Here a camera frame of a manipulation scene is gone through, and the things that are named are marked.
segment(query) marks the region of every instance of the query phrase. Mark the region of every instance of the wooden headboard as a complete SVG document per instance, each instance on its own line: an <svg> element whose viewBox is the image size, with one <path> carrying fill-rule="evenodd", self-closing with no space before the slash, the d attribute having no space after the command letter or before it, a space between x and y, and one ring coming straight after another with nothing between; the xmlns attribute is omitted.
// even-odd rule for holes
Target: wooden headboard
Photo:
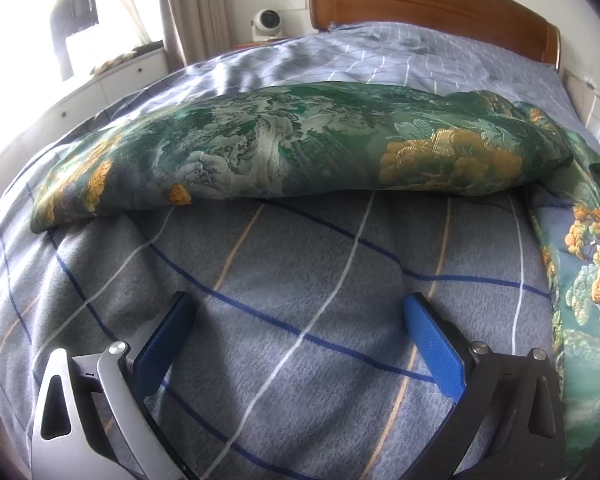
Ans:
<svg viewBox="0 0 600 480"><path fill-rule="evenodd" d="M513 0L309 0L311 23L405 22L484 41L558 66L560 32Z"/></svg>

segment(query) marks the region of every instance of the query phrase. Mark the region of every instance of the white cabinet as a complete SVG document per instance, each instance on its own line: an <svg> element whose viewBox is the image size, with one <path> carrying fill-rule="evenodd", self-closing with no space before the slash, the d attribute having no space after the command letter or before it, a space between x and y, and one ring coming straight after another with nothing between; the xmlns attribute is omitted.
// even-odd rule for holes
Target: white cabinet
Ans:
<svg viewBox="0 0 600 480"><path fill-rule="evenodd" d="M121 97L162 79L168 74L164 51L150 52L131 63L116 67L104 73L100 80L107 103L112 105Z"/></svg>
<svg viewBox="0 0 600 480"><path fill-rule="evenodd" d="M568 70L564 71L562 80L578 117L586 129L596 135L600 128L600 95Z"/></svg>
<svg viewBox="0 0 600 480"><path fill-rule="evenodd" d="M0 196L39 150L168 73L164 49L160 48L113 67L58 101L0 154Z"/></svg>
<svg viewBox="0 0 600 480"><path fill-rule="evenodd" d="M20 139L29 157L106 108L98 82L87 84L51 107Z"/></svg>

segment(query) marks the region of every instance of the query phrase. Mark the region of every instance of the green patterned fabric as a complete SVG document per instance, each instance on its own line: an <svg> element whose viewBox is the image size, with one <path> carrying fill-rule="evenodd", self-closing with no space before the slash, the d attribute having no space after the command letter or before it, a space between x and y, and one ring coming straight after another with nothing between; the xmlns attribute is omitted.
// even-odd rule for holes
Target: green patterned fabric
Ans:
<svg viewBox="0 0 600 480"><path fill-rule="evenodd" d="M554 309L570 465L600 434L600 156L566 131L573 160L527 186Z"/></svg>
<svg viewBox="0 0 600 480"><path fill-rule="evenodd" d="M74 141L41 186L30 225L41 232L197 196L480 195L523 184L575 462L600 433L600 156L532 105L343 82L178 104Z"/></svg>
<svg viewBox="0 0 600 480"><path fill-rule="evenodd" d="M31 228L193 196L480 195L537 180L569 156L558 130L490 92L440 97L343 82L272 87L91 132L46 178Z"/></svg>

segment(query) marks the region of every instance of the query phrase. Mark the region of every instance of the wrinkled sheet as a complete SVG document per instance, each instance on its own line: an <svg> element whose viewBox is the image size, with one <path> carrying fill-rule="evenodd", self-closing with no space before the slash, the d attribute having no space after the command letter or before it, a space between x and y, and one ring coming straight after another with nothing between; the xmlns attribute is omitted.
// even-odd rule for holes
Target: wrinkled sheet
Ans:
<svg viewBox="0 0 600 480"><path fill-rule="evenodd" d="M196 200L30 231L33 193L71 139L185 100L322 80L487 89L538 105L598 149L551 66L398 23L226 54L128 96L37 154L0 201L0 414L26 462L49 352L100 352L174 290L202 308L149 406L201 478L399 478L451 407L406 336L408 292L469 340L552 354L546 274L515 190ZM115 425L109 434L132 466Z"/></svg>

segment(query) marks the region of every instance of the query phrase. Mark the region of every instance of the screw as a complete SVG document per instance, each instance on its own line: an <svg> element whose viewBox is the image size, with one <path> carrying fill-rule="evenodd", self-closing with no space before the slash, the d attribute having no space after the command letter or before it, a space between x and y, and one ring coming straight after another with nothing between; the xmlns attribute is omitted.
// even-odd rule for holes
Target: screw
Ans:
<svg viewBox="0 0 600 480"><path fill-rule="evenodd" d="M489 347L487 343L483 343L482 341L474 341L471 343L471 350L480 355L485 355L489 351Z"/></svg>
<svg viewBox="0 0 600 480"><path fill-rule="evenodd" d="M111 343L109 346L110 354L122 354L126 350L126 343L124 341L116 341Z"/></svg>
<svg viewBox="0 0 600 480"><path fill-rule="evenodd" d="M538 361L544 361L546 359L546 354L544 353L544 350L542 350L541 348L534 348L532 350L532 354L534 356L534 359L536 359Z"/></svg>

